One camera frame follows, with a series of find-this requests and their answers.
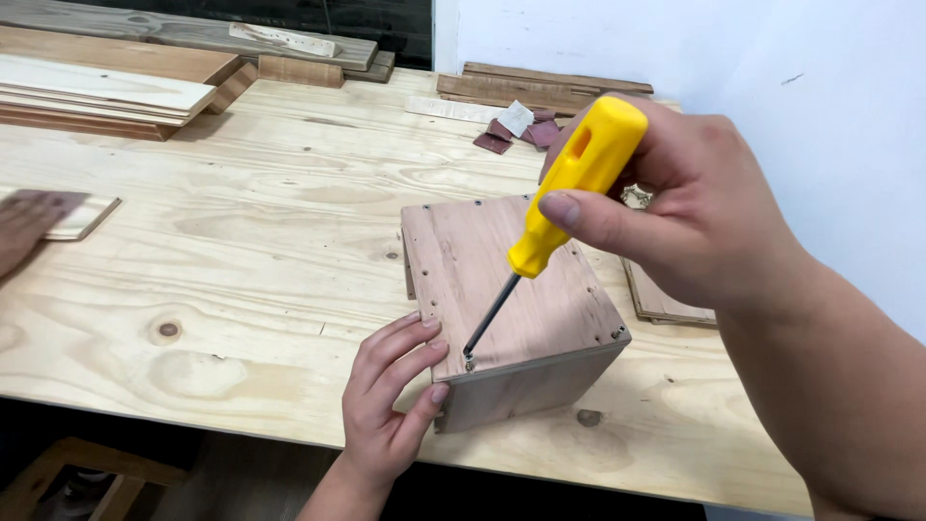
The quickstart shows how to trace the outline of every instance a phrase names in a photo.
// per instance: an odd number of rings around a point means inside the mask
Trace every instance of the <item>forearm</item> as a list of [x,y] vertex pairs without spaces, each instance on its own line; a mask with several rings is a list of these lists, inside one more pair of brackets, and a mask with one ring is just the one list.
[[926,508],[926,349],[808,258],[774,310],[719,311],[763,426],[816,494],[865,514]]
[[370,487],[364,485],[364,478],[351,473],[342,453],[312,492],[296,521],[379,519],[392,484],[388,487]]

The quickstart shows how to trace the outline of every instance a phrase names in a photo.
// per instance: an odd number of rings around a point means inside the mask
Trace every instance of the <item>plywood workbench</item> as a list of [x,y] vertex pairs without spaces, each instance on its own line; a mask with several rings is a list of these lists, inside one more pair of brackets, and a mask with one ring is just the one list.
[[[531,146],[497,156],[482,124],[404,112],[436,79],[257,81],[167,143],[0,125],[0,184],[124,200],[0,289],[0,394],[342,446],[358,343],[416,309],[399,210],[537,186]],[[716,330],[637,320],[619,259],[585,253],[630,346],[574,406],[429,434],[421,459],[809,515]]]

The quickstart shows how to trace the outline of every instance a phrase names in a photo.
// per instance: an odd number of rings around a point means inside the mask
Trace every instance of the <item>wooden box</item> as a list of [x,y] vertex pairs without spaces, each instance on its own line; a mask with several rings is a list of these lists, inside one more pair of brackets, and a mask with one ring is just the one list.
[[473,351],[463,347],[511,275],[508,248],[532,196],[402,209],[408,297],[438,317],[450,345],[432,368],[450,384],[439,433],[459,432],[578,400],[631,341],[575,241],[536,279],[521,279]]

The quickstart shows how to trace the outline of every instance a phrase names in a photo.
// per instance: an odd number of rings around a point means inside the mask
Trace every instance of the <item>wooden stool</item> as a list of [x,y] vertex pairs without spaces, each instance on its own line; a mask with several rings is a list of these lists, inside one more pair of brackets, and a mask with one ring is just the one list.
[[0,519],[28,521],[45,491],[64,465],[116,475],[90,521],[119,521],[129,512],[146,482],[179,485],[186,471],[77,438],[64,438],[35,459],[0,493]]

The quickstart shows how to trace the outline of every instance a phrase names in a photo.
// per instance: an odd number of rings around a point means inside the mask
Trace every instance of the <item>screwdriver shaft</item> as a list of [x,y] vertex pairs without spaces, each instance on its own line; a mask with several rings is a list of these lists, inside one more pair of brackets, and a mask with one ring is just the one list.
[[519,280],[520,275],[517,273],[512,273],[511,276],[508,277],[508,282],[505,283],[505,287],[502,288],[502,291],[498,294],[498,297],[495,297],[495,302],[492,303],[492,307],[489,308],[489,312],[485,313],[485,318],[483,318],[482,322],[479,323],[479,326],[476,328],[476,331],[473,332],[469,342],[466,343],[466,347],[463,348],[463,356],[469,355],[472,352],[472,349],[476,347],[479,339],[482,338],[482,334],[485,333],[485,330],[489,327],[489,324],[492,323],[492,319],[494,319],[498,314],[498,310],[502,309],[502,304],[504,304],[508,299],[508,295],[511,295],[511,292],[514,291],[515,286],[518,285]]

